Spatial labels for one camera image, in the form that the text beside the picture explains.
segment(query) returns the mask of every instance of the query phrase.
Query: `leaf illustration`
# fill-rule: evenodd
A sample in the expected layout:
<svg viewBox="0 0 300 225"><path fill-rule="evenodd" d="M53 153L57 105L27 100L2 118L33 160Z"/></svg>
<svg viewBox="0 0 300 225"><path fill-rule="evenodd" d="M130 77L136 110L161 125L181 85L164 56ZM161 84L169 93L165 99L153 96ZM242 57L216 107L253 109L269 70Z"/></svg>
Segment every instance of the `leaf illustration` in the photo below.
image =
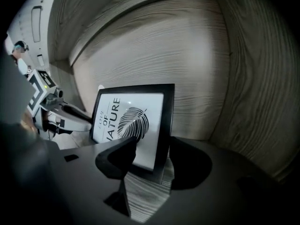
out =
<svg viewBox="0 0 300 225"><path fill-rule="evenodd" d="M145 114L146 110L130 107L120 119L118 138L135 136L136 142L143 139L149 129L149 121Z"/></svg>

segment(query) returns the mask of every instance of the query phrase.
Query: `framed print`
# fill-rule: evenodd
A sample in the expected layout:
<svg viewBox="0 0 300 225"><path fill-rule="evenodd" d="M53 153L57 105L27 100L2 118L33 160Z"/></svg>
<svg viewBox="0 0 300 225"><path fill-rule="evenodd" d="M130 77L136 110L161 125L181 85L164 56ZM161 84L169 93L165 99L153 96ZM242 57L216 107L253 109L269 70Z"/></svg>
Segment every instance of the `framed print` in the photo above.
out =
<svg viewBox="0 0 300 225"><path fill-rule="evenodd" d="M123 137L137 138L130 172L160 183L169 149L174 84L101 89L96 99L91 139L105 143Z"/></svg>

